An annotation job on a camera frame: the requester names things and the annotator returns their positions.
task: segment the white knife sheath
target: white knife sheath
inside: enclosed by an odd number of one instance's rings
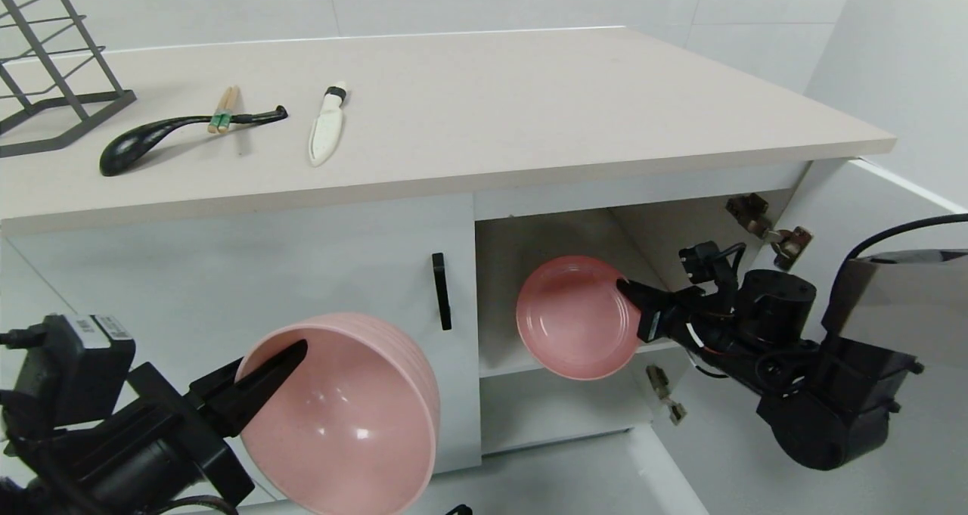
[[[346,82],[337,82],[322,97],[322,109],[312,125],[309,137],[309,161],[314,167],[329,160],[343,131],[343,99],[346,99]]]

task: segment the robotic arm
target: robotic arm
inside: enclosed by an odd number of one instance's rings
[[[307,350],[294,343],[238,382],[236,360],[181,396],[152,364],[129,373],[135,342],[110,316],[49,315],[0,342],[27,350],[14,390],[0,391],[6,454],[37,473],[23,490],[0,484],[0,512],[34,515],[160,513],[203,478],[221,498],[193,504],[233,513],[255,485],[224,438],[245,428]],[[112,414],[125,380],[138,400]]]
[[[968,215],[898,226],[852,250],[834,280],[822,343],[801,339],[816,288],[769,270],[748,271],[740,284],[743,244],[681,250],[692,283],[712,281],[715,293],[625,280],[618,288],[642,311],[640,339],[675,340],[722,371],[694,362],[704,374],[750,388],[761,397],[757,414],[783,450],[803,466],[832,470],[886,441],[889,415],[900,411],[895,394],[907,374],[923,371],[905,351],[917,326],[941,340],[927,347],[933,359],[968,358],[962,339],[968,250],[858,258],[897,233],[951,222],[968,222]],[[936,294],[955,296],[938,301]],[[891,347],[845,337],[872,334]],[[0,479],[0,513],[14,515],[156,515],[184,504],[235,513],[255,485],[224,438],[245,428],[307,350],[305,342],[294,343],[238,382],[236,360],[179,395],[152,364],[129,373],[135,342],[110,316],[51,315],[0,334],[0,345],[27,350],[17,385],[0,390],[5,453],[38,475],[26,489]],[[138,400],[113,413],[125,380]],[[63,428],[95,421],[86,430]],[[203,478],[221,498],[172,501]],[[470,513],[461,505],[448,515]]]
[[[714,294],[699,287],[666,292],[625,280],[618,288],[642,311],[641,340],[674,340],[690,359],[698,356],[722,371],[712,373],[693,360],[706,376],[732,377],[750,388],[761,397],[757,414],[783,450],[802,466],[832,470],[888,438],[889,415],[900,411],[895,394],[907,374],[924,370],[903,351],[915,346],[917,332],[932,328],[932,339],[941,340],[929,347],[936,357],[964,346],[968,329],[963,307],[968,250],[858,256],[893,235],[953,222],[968,222],[968,215],[911,222],[852,250],[834,280],[822,320],[827,335],[819,345],[801,339],[816,288],[772,270],[748,271],[740,285],[743,244],[722,252],[713,242],[681,250],[692,283],[712,281]],[[846,335],[888,340],[892,347]]]

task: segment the cabinet handle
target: cabinet handle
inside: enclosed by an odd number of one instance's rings
[[[436,284],[436,304],[440,308],[440,328],[449,330],[453,325],[450,322],[450,296],[447,295],[447,270],[443,266],[443,253],[434,253],[431,261],[433,283]]]

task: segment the bowl rim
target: bowl rim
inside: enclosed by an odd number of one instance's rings
[[[585,376],[577,377],[577,376],[571,376],[571,374],[565,374],[562,371],[556,370],[554,369],[554,367],[549,366],[544,361],[544,359],[542,359],[542,357],[539,357],[535,353],[535,347],[532,347],[532,344],[528,343],[528,337],[525,336],[525,334],[523,333],[523,330],[525,330],[525,327],[523,326],[523,323],[522,323],[523,320],[522,320],[522,314],[521,314],[521,305],[522,305],[521,300],[523,296],[525,296],[526,290],[528,290],[530,287],[533,287],[533,285],[537,283],[537,278],[540,277],[540,274],[544,270],[552,269],[553,267],[556,267],[557,264],[559,263],[571,263],[571,262],[574,262],[575,260],[581,260],[581,261],[587,262],[588,264],[592,264],[595,267],[599,267],[602,270],[608,271],[608,273],[610,274],[613,273],[614,271],[617,278],[626,278],[626,276],[623,275],[621,271],[616,269],[615,266],[613,266],[612,264],[609,264],[604,260],[596,259],[596,257],[593,257],[593,256],[583,256],[583,254],[568,254],[568,256],[558,256],[556,259],[550,259],[542,263],[541,265],[539,265],[539,267],[536,267],[535,270],[532,271],[532,273],[530,273],[529,276],[525,279],[525,283],[521,285],[521,290],[518,291],[518,298],[515,302],[515,309],[514,309],[515,325],[518,328],[518,337],[521,338],[521,343],[523,343],[523,345],[525,346],[525,349],[528,349],[528,353],[530,353],[530,355],[533,358],[535,358],[535,360],[539,364],[541,364],[541,366],[544,369],[550,371],[553,374],[556,374],[557,376],[569,378],[570,380],[602,380],[605,377],[609,377],[609,376],[612,376],[613,374],[619,373],[619,371],[621,371],[622,368],[627,366],[628,363],[632,361],[632,358],[635,357],[636,350],[638,350],[638,346],[639,346],[638,336],[635,336],[635,335],[632,336],[632,339],[635,340],[635,343],[630,343],[631,349],[628,351],[627,357],[625,357],[625,359],[622,360],[622,364],[619,366],[616,366],[614,370],[606,371],[606,373],[598,374],[598,376],[594,376],[594,377],[585,377]]]
[[[236,371],[236,374],[235,374],[235,380],[238,381],[240,378],[244,377],[242,376],[242,370],[245,369],[245,364],[249,362],[252,355],[255,354],[256,350],[259,349],[260,346],[264,345],[264,343],[268,342],[270,339],[275,338],[276,336],[280,336],[288,332],[293,332],[295,330],[307,330],[307,329],[324,330],[324,331],[329,331],[329,332],[333,332],[333,333],[337,333],[337,334],[349,337],[350,339],[355,340],[357,343],[360,343],[363,346],[367,346],[368,349],[373,350],[381,358],[383,358],[383,360],[390,363],[391,366],[393,366],[394,369],[397,370],[397,373],[400,374],[400,376],[404,378],[405,381],[407,381],[407,384],[409,385],[409,387],[411,387],[411,390],[414,391],[414,394],[416,394],[417,400],[419,400],[420,402],[420,406],[423,409],[423,414],[424,414],[424,417],[426,418],[426,422],[429,424],[428,428],[430,429],[430,446],[431,446],[430,463],[428,464],[427,474],[423,478],[423,482],[421,483],[420,487],[414,492],[414,495],[412,495],[411,498],[409,498],[401,506],[395,508],[394,511],[390,511],[387,513],[387,515],[392,515],[392,514],[406,511],[407,508],[411,507],[411,505],[414,505],[414,503],[417,500],[419,500],[419,498],[424,493],[424,491],[427,490],[427,485],[430,483],[430,479],[433,476],[433,466],[435,466],[435,462],[436,462],[436,443],[438,442],[439,430],[436,429],[435,419],[433,419],[433,413],[431,411],[429,402],[425,400],[423,394],[420,391],[419,386],[417,386],[416,382],[414,382],[414,378],[409,377],[408,374],[405,373],[404,370],[402,370],[401,365],[397,363],[395,359],[389,357],[385,350],[381,349],[378,346],[375,346],[373,343],[367,342],[367,340],[360,339],[360,336],[354,333],[352,330],[346,328],[346,325],[339,323],[339,321],[341,320],[354,319],[354,318],[376,320],[376,322],[380,322],[381,325],[387,326],[390,329],[401,333],[402,336],[407,338],[409,342],[413,343],[416,346],[415,340],[412,339],[409,335],[407,335],[406,332],[402,331],[400,328],[393,325],[392,323],[387,322],[386,320],[383,320],[382,318],[377,318],[377,316],[366,315],[366,314],[363,314],[363,312],[329,312],[329,314],[311,316],[311,318],[303,319],[300,322],[296,322],[288,326],[283,326],[263,336],[262,339],[260,339],[259,342],[256,342],[255,345],[252,346],[252,349],[249,349],[246,355],[242,358],[242,362],[239,363],[238,370]],[[248,446],[248,442],[246,441],[245,430],[243,430],[242,433],[239,433],[239,437],[242,438],[242,444],[245,445],[246,453],[248,453],[249,446]],[[265,478],[268,479],[269,482],[271,482],[272,485],[279,490],[279,492],[286,495],[286,498],[288,498],[288,500],[293,501],[294,504],[298,504],[304,509],[308,509],[317,515],[342,515],[331,511],[317,511],[318,506],[305,505],[305,504],[302,504],[302,502],[295,500],[295,498],[293,498],[293,496],[290,495],[290,493],[288,493],[284,487],[280,487],[279,483],[276,482],[276,479],[273,479],[272,475],[270,475],[269,473],[266,473],[266,471],[262,469],[262,466],[260,466],[259,461],[256,460],[256,457],[253,457],[252,454],[249,454],[249,457],[252,459],[253,463],[256,464],[256,467],[259,468],[259,471],[262,471],[262,475],[264,475]]]

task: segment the black spoon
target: black spoon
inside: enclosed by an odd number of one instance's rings
[[[279,122],[288,118],[286,107],[279,105],[276,110],[259,114],[236,114],[231,118],[232,123],[253,123],[261,126],[263,123]],[[161,119],[159,122],[145,123],[144,126],[121,133],[104,147],[101,153],[101,174],[114,177],[128,170],[139,157],[148,153],[152,147],[162,142],[170,132],[187,126],[189,123],[208,123],[211,116],[181,116],[181,118]]]

